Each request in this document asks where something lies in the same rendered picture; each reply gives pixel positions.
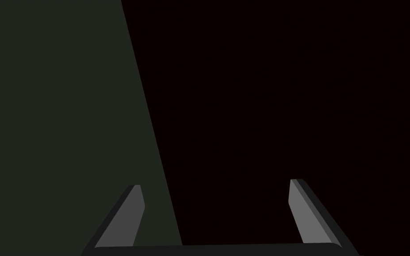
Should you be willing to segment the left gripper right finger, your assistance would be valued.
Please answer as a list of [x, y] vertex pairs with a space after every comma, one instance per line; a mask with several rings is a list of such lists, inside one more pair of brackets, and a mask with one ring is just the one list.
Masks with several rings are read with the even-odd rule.
[[349, 238], [305, 180], [290, 180], [288, 204], [302, 242], [333, 243], [351, 248]]

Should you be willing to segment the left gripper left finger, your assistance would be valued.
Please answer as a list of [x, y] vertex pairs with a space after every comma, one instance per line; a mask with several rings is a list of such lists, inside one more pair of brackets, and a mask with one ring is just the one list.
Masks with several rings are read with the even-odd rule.
[[93, 234], [86, 248], [133, 246], [144, 211], [145, 202], [141, 186], [128, 186]]

